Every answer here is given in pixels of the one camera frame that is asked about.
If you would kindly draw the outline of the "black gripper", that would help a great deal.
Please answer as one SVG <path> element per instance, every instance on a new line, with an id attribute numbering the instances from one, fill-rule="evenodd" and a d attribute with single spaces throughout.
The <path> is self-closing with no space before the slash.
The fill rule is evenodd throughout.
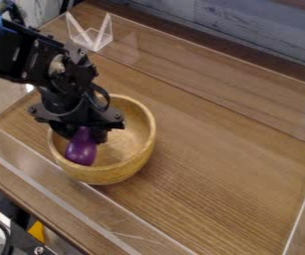
<path id="1" fill-rule="evenodd" d="M 99 95 L 93 92 L 84 93 L 68 112 L 52 112 L 40 103 L 29 107 L 28 113 L 65 139 L 71 139 L 80 128 L 88 128 L 96 144 L 108 141 L 109 131 L 126 128 L 124 113 L 112 105 L 112 97 L 107 92 L 100 92 Z"/>

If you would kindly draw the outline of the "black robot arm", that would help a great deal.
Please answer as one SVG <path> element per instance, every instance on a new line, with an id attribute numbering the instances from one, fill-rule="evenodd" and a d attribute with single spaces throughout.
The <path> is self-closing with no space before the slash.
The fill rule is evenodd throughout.
<path id="1" fill-rule="evenodd" d="M 126 127 L 124 113 L 111 105 L 111 95 L 95 83 L 99 75 L 85 51 L 51 35 L 2 18 L 0 8 L 0 79 L 32 85 L 41 102 L 28 113 L 64 138 L 80 128 L 97 144 L 108 132 Z"/>

